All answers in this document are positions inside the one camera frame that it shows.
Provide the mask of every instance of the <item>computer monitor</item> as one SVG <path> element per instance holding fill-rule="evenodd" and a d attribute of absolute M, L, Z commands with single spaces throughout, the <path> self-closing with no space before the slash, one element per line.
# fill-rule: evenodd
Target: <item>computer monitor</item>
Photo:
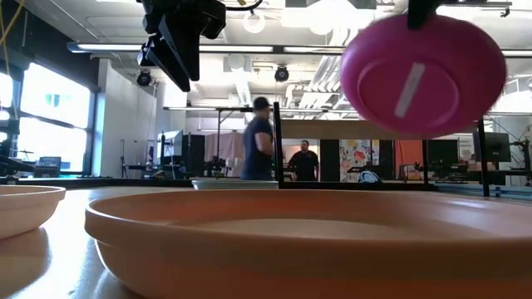
<path fill-rule="evenodd" d="M 183 130 L 165 132 L 165 156 L 181 156 L 183 148 Z M 160 160 L 160 140 L 162 134 L 157 135 L 157 160 Z"/>
<path fill-rule="evenodd" d="M 429 165 L 458 163 L 458 140 L 428 140 L 426 151 Z"/>
<path fill-rule="evenodd" d="M 480 161 L 480 139 L 478 132 L 473 133 L 475 144 L 475 160 Z M 485 133 L 485 153 L 483 158 L 488 162 L 511 162 L 510 138 L 506 133 Z"/>

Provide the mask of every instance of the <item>black t-shirt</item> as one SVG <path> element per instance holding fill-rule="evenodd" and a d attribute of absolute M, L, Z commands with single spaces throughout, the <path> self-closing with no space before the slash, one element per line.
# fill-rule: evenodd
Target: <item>black t-shirt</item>
<path fill-rule="evenodd" d="M 318 155 L 311 150 L 295 153 L 290 162 L 290 166 L 295 168 L 298 181 L 315 181 L 314 168 L 318 166 Z"/>
<path fill-rule="evenodd" d="M 255 134 L 266 133 L 273 140 L 272 126 L 267 119 L 255 117 L 244 132 L 245 161 L 240 177 L 242 179 L 271 179 L 272 157 L 257 149 Z"/>

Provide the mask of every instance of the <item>table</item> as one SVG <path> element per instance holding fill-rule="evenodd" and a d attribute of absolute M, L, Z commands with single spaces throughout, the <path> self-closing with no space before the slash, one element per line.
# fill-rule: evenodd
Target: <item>table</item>
<path fill-rule="evenodd" d="M 0 240 L 0 298 L 140 298 L 101 264 L 94 241 L 83 228 L 84 210 L 94 199 L 173 190 L 180 189 L 112 187 L 66 192 L 40 228 Z"/>

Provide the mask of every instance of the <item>baseball cap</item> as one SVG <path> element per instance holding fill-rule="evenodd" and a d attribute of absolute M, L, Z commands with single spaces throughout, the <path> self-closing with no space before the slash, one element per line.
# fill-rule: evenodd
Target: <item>baseball cap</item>
<path fill-rule="evenodd" d="M 253 101 L 253 109 L 254 110 L 262 110 L 262 109 L 268 108 L 268 107 L 269 107 L 268 99 L 266 99 L 263 96 L 260 96 L 260 97 L 256 98 Z"/>

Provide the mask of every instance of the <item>window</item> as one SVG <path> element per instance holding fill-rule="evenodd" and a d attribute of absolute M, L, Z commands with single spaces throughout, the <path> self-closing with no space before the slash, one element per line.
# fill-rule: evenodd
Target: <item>window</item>
<path fill-rule="evenodd" d="M 61 157 L 61 171 L 90 171 L 90 107 L 88 88 L 32 63 L 24 72 L 17 158 Z"/>
<path fill-rule="evenodd" d="M 21 110 L 85 129 L 91 92 L 53 71 L 31 64 L 24 72 Z"/>
<path fill-rule="evenodd" d="M 20 119 L 17 158 L 38 161 L 41 157 L 61 157 L 61 171 L 83 170 L 86 132 L 65 128 L 33 118 Z"/>
<path fill-rule="evenodd" d="M 11 107 L 13 98 L 13 80 L 10 76 L 0 73 L 0 106 Z"/>

